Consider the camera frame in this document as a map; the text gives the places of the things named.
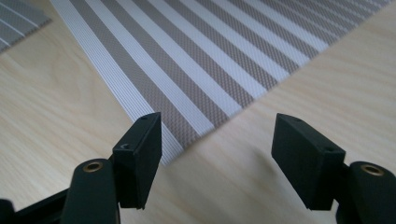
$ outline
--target wooden table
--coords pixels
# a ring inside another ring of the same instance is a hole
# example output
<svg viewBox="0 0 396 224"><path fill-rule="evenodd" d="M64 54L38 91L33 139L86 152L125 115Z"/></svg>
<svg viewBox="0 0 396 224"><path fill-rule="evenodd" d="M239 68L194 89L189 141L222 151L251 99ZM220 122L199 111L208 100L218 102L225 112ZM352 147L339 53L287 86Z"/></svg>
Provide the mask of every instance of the wooden table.
<svg viewBox="0 0 396 224"><path fill-rule="evenodd" d="M132 125L49 1L53 22L0 55L0 198L17 210L68 188ZM311 212L271 158L276 113L396 173L396 2L167 167L123 223L335 223Z"/></svg>

